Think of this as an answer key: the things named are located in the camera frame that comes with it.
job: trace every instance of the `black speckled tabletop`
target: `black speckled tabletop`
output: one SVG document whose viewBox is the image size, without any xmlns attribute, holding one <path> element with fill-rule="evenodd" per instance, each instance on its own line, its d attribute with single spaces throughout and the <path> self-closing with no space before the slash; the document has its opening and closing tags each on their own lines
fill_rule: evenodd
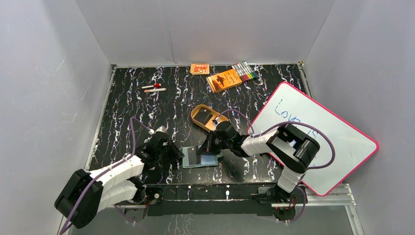
<svg viewBox="0 0 415 235">
<path fill-rule="evenodd" d="M 191 75 L 190 67 L 117 68 L 111 84 L 107 105 L 92 153 L 89 170 L 95 170 L 120 160 L 132 151 L 129 119 L 136 116 L 145 125 L 167 128 L 178 148 L 203 143 L 207 132 L 194 124 L 190 112 L 205 104 L 221 112 L 237 109 L 253 120 L 278 84 L 287 81 L 305 92 L 296 64 L 255 65 L 259 78 L 213 94 L 206 82 L 208 75 Z M 211 66 L 210 74 L 231 69 Z M 142 86 L 161 83 L 165 92 L 144 93 Z M 247 123 L 237 113 L 227 117 L 241 133 Z M 134 124 L 137 143 L 150 138 L 139 124 Z M 219 159 L 218 166 L 183 169 L 177 164 L 158 165 L 140 177 L 148 184 L 231 184 L 276 182 L 281 167 L 269 155 L 239 158 L 230 151 Z"/>
</svg>

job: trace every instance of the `white marker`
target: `white marker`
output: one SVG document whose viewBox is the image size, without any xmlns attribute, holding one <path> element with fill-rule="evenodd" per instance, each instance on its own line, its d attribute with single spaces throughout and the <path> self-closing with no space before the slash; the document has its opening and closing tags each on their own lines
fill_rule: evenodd
<svg viewBox="0 0 415 235">
<path fill-rule="evenodd" d="M 150 86 L 145 86 L 145 87 L 141 87 L 142 89 L 147 89 L 147 88 L 157 88 L 157 87 L 160 87 L 161 86 L 161 84 L 160 83 L 156 83 L 156 84 L 154 84 L 154 85 L 150 85 Z"/>
<path fill-rule="evenodd" d="M 149 93 L 149 92 L 164 92 L 167 91 L 166 88 L 160 88 L 160 89 L 152 89 L 152 90 L 145 90 L 145 93 Z"/>
</svg>

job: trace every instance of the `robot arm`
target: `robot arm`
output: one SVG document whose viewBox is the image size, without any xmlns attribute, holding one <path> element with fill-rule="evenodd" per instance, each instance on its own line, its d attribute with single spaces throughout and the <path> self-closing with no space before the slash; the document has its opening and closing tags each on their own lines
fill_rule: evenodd
<svg viewBox="0 0 415 235">
<path fill-rule="evenodd" d="M 285 165 L 276 185 L 277 196 L 286 201 L 303 178 L 308 166 L 320 149 L 319 143 L 291 124 L 258 135 L 240 135 L 228 121 L 216 123 L 200 153 L 216 154 L 230 149 L 238 157 L 274 152 Z"/>
<path fill-rule="evenodd" d="M 150 141 L 139 146 L 133 156 L 129 154 L 124 159 L 98 170 L 85 172 L 80 169 L 74 172 L 56 199 L 55 208 L 68 218 L 84 189 L 97 176 L 99 178 L 86 190 L 70 219 L 75 227 L 85 227 L 96 213 L 116 203 L 141 201 L 144 187 L 135 176 L 151 169 L 158 161 L 171 163 L 183 157 L 183 153 L 174 145 L 164 127 L 151 134 Z"/>
</svg>

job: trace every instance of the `colored marker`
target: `colored marker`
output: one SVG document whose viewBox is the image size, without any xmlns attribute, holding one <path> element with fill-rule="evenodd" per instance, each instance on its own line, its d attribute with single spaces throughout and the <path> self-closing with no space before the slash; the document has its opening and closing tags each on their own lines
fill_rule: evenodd
<svg viewBox="0 0 415 235">
<path fill-rule="evenodd" d="M 241 68 L 244 70 L 245 74 L 248 76 L 249 79 L 252 79 L 252 75 L 249 73 L 249 71 L 246 69 L 246 67 L 243 64 L 239 64 Z"/>
<path fill-rule="evenodd" d="M 243 76 L 243 73 L 241 73 L 241 70 L 239 70 L 239 68 L 237 68 L 235 65 L 232 65 L 232 68 L 236 71 L 236 73 L 238 74 L 238 76 L 240 78 L 242 78 L 243 80 L 245 80 L 245 77 Z"/>
<path fill-rule="evenodd" d="M 242 76 L 244 77 L 245 81 L 250 80 L 249 76 L 246 74 L 242 66 L 240 64 L 236 64 L 236 66 L 241 70 Z"/>
<path fill-rule="evenodd" d="M 141 87 L 142 89 L 147 89 L 147 88 L 157 88 L 157 87 L 160 87 L 161 86 L 161 84 L 160 83 L 156 83 L 156 84 L 154 84 L 154 85 L 150 85 L 150 86 L 145 86 L 145 87 Z"/>
<path fill-rule="evenodd" d="M 247 73 L 249 74 L 249 77 L 253 79 L 255 76 L 252 74 L 252 69 L 248 65 L 246 65 L 244 62 L 241 62 Z"/>
<path fill-rule="evenodd" d="M 145 90 L 145 93 L 149 93 L 149 92 L 164 92 L 166 91 L 166 88 L 160 88 L 160 89 L 151 89 L 151 90 Z"/>
<path fill-rule="evenodd" d="M 249 70 L 251 71 L 252 76 L 257 77 L 256 73 L 252 70 L 251 66 L 249 66 L 246 61 L 244 61 L 243 63 L 244 63 L 244 65 L 246 65 L 249 68 Z"/>
</svg>

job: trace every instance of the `white enclosure wall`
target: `white enclosure wall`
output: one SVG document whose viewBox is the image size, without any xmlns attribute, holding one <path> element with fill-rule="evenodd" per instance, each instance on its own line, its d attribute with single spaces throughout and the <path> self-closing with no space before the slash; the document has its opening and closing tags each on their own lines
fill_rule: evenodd
<svg viewBox="0 0 415 235">
<path fill-rule="evenodd" d="M 305 71 L 314 98 L 379 141 L 347 180 L 368 235 L 414 234 L 415 1 L 337 0 Z"/>
<path fill-rule="evenodd" d="M 335 0 L 76 0 L 111 64 L 295 63 Z"/>
<path fill-rule="evenodd" d="M 54 235 L 111 66 L 74 0 L 0 1 L 0 234 Z"/>
</svg>

